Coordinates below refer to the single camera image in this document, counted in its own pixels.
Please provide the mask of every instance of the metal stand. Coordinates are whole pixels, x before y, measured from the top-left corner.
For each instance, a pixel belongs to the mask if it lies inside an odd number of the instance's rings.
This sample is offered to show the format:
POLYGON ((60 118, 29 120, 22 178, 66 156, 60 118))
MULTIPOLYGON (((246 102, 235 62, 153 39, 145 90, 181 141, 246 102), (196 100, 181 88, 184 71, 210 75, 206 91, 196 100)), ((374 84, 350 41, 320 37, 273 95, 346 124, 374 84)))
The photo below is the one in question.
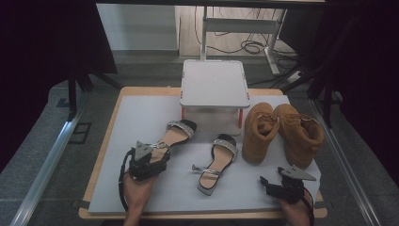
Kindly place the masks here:
MULTIPOLYGON (((112 80, 103 73, 93 73, 98 78, 102 79, 104 82, 108 83, 116 89, 121 89, 122 86, 116 81, 112 80)), ((77 112, 76 103, 76 83, 79 85, 83 92, 90 92, 93 90, 93 83, 88 76, 88 70, 83 67, 72 66, 70 70, 70 75, 68 77, 68 94, 70 99, 70 114, 67 121, 72 121, 77 112)))
POLYGON ((271 34, 270 44, 264 52, 269 62, 270 69, 274 75, 279 74, 279 68, 273 57, 273 49, 276 44, 279 30, 286 9, 281 10, 281 14, 276 21, 271 20, 250 20, 250 19, 225 19, 208 18, 207 7, 203 8, 202 17, 202 44, 200 49, 200 60, 206 60, 206 32, 234 32, 234 33, 259 33, 271 34))

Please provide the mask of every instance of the human hand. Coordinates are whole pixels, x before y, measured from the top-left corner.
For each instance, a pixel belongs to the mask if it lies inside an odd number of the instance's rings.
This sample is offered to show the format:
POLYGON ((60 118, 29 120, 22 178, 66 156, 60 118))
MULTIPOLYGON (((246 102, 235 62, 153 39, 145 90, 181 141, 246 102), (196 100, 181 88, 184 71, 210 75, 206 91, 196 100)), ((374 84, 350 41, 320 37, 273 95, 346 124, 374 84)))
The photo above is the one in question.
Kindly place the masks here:
MULTIPOLYGON (((313 207, 311 194, 308 190, 305 191, 305 199, 313 207)), ((294 204, 288 203, 286 200, 279 199, 282 212, 284 213, 287 222, 291 226, 309 226, 311 225, 309 217, 309 209, 306 204, 299 200, 294 204)))
POLYGON ((155 179, 156 176, 144 181, 137 181, 129 173, 124 174, 123 194, 128 204, 128 211, 123 225, 138 225, 144 207, 150 199, 155 179))

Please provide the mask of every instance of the black sandal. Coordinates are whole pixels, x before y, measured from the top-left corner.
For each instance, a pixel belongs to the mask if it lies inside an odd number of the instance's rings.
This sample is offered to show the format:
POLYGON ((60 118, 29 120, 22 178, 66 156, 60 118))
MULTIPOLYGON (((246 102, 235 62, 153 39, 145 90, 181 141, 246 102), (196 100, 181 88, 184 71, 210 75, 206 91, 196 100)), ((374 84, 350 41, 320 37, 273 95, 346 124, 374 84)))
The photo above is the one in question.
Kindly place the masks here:
POLYGON ((208 168, 199 168, 193 165, 193 171, 202 172, 199 178, 198 190, 205 195, 212 195, 216 183, 223 175, 223 170, 231 165, 235 156, 238 155, 238 149, 233 137, 222 134, 215 141, 212 147, 213 161, 208 168))
POLYGON ((144 144, 140 141, 124 157, 120 168, 120 200, 127 211, 127 203, 123 195, 123 176, 128 172, 133 179, 143 181, 167 169, 170 159, 170 148, 185 144, 194 136, 197 125, 193 121, 170 121, 164 136, 155 144, 144 144), (125 170, 128 157, 129 169, 125 170))

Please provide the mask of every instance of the tan boot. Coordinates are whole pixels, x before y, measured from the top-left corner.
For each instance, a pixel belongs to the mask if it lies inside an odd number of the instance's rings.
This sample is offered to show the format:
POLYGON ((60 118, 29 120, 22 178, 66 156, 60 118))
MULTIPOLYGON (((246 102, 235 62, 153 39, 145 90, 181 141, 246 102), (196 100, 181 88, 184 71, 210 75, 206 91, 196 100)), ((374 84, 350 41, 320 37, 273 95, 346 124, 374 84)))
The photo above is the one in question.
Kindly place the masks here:
POLYGON ((279 123, 272 106, 268 103, 253 106, 246 117, 243 158, 249 163, 261 163, 278 131, 279 123))
POLYGON ((278 105, 274 112, 279 117, 279 134, 284 139, 288 163, 307 168, 324 142, 323 127, 288 104, 278 105))

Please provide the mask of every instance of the floor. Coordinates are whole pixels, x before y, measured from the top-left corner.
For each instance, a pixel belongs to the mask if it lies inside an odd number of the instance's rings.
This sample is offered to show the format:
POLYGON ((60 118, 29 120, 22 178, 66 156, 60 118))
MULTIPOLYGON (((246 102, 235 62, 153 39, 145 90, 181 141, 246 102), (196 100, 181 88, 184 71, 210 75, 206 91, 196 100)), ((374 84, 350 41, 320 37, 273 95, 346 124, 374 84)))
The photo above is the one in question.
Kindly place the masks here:
MULTIPOLYGON (((110 75, 123 86, 179 87, 183 63, 197 56, 126 56, 115 54, 118 75, 110 75)), ((264 56, 213 56, 243 62, 249 88, 269 88, 275 81, 264 56)), ((279 65, 281 70, 290 63, 279 65)), ((120 221, 87 220, 78 216, 96 156, 118 98, 119 91, 96 76, 94 89, 78 97, 82 102, 79 125, 90 125, 87 136, 74 133, 67 140, 56 168, 45 185, 29 225, 120 225, 120 221)), ((287 93, 293 106, 304 114, 320 117, 318 106, 308 100, 303 84, 287 93)), ((66 82, 54 86, 48 105, 19 151, 0 175, 0 225, 9 225, 32 189, 48 154, 59 139, 68 109, 66 82)), ((373 151, 341 113, 339 102, 331 109, 332 128, 315 161, 322 172, 320 191, 328 210, 315 225, 399 225, 399 188, 373 151)), ((280 225, 280 221, 232 220, 143 220, 142 225, 280 225)))

